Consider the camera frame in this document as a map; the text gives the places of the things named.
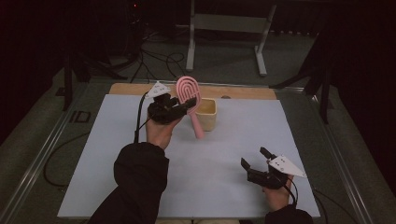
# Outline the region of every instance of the white paper sheet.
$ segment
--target white paper sheet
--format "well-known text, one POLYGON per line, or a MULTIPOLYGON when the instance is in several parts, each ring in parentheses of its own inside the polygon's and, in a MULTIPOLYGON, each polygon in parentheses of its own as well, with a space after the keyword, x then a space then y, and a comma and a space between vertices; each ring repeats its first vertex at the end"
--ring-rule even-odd
MULTIPOLYGON (((90 217, 116 187, 113 163, 134 141, 140 96, 107 95, 81 154, 58 217, 90 217)), ((146 119, 143 105, 142 121, 146 119)), ((268 212, 261 187, 247 182, 241 158, 267 171, 260 147, 285 155, 304 170, 283 108, 276 100, 217 99, 217 125, 196 139, 186 116, 174 129, 165 150, 170 159, 168 186, 159 217, 253 218, 268 212)), ((140 141, 146 140, 145 129, 140 141)), ((319 217, 308 179, 296 176, 298 208, 319 217)))

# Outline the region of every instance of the yellow container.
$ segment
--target yellow container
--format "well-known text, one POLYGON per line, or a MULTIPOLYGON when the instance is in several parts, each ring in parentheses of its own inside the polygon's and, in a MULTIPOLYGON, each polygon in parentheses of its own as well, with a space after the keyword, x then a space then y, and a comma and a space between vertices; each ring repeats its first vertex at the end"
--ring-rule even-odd
POLYGON ((210 132, 215 129, 217 115, 215 99, 202 98, 195 114, 205 132, 210 132))

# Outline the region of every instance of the hand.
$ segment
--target hand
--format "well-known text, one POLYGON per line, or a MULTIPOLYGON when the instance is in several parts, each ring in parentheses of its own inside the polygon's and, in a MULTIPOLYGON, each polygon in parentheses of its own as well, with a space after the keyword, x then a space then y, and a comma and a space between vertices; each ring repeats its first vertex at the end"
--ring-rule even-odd
POLYGON ((180 121, 176 119, 169 124, 160 124, 150 119, 146 123, 147 142, 165 150, 171 141, 173 129, 180 121))
MULTIPOLYGON (((290 189, 291 180, 293 179, 292 175, 289 175, 288 182, 286 182, 286 186, 290 189)), ((285 188, 280 189, 268 189, 262 187, 262 192, 265 192, 267 196, 267 202, 270 205, 272 211, 277 211, 283 207, 289 205, 289 196, 290 194, 285 188)))

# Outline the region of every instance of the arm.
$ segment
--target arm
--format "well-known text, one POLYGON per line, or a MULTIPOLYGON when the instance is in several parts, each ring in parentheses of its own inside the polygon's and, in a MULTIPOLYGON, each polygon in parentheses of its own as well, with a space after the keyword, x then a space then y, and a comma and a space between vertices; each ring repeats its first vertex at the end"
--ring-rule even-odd
MULTIPOLYGON (((290 175, 286 186, 290 189, 290 175)), ((265 216, 265 224, 313 224, 312 217, 303 210, 297 209, 294 204, 289 204, 289 193, 284 188, 262 188, 266 199, 273 212, 265 216)))
POLYGON ((147 142, 124 147, 114 163, 118 186, 95 211, 90 224, 154 223, 166 188, 168 163, 164 150, 179 120, 160 125, 149 120, 147 142))

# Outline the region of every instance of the metal frame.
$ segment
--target metal frame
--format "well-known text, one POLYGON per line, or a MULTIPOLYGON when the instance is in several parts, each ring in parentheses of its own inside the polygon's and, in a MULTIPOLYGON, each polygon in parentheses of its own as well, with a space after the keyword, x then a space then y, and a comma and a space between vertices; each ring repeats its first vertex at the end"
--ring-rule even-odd
MULTIPOLYGON (((311 107, 315 111, 319 111, 319 102, 316 96, 312 97, 311 107)), ((349 172, 347 168, 347 162, 344 160, 344 157, 338 147, 334 136, 332 135, 332 131, 329 126, 327 126, 319 113, 315 113, 315 119, 317 120, 319 125, 322 128, 323 134, 326 136, 326 140, 329 144, 330 153, 335 163, 335 167, 337 168, 338 174, 340 175, 341 180, 343 181, 344 187, 346 189, 346 193, 349 197, 349 200, 355 209, 356 216, 359 220, 360 224, 370 224, 374 223, 370 213, 367 210, 365 202, 361 197, 361 193, 358 185, 355 183, 352 174, 349 172)))
POLYGON ((265 68, 264 58, 262 57, 262 49, 270 31, 271 22, 275 11, 276 5, 272 5, 267 18, 195 14, 195 0, 191 0, 190 44, 189 51, 187 53, 186 70, 189 72, 193 70, 195 54, 195 29, 247 32, 262 34, 262 40, 258 46, 255 46, 254 51, 257 65, 259 66, 259 74, 262 77, 266 77, 267 70, 265 68))
MULTIPOLYGON (((75 95, 77 99, 83 94, 86 87, 87 84, 85 83, 78 84, 75 95)), ((65 112, 63 112, 62 115, 59 117, 58 121, 53 127, 43 147, 36 155, 34 161, 27 168, 25 174, 21 179, 21 182, 16 187, 14 193, 7 202, 5 209, 0 214, 0 223, 2 224, 12 223, 13 220, 15 219, 19 210, 23 206, 24 201, 29 195, 33 185, 35 184, 35 181, 40 175, 46 160, 50 156, 51 151, 55 148, 55 145, 57 144, 59 138, 61 137, 61 134, 64 131, 64 127, 66 126, 67 122, 70 120, 73 112, 73 108, 76 105, 77 101, 78 100, 71 102, 68 109, 65 112)))

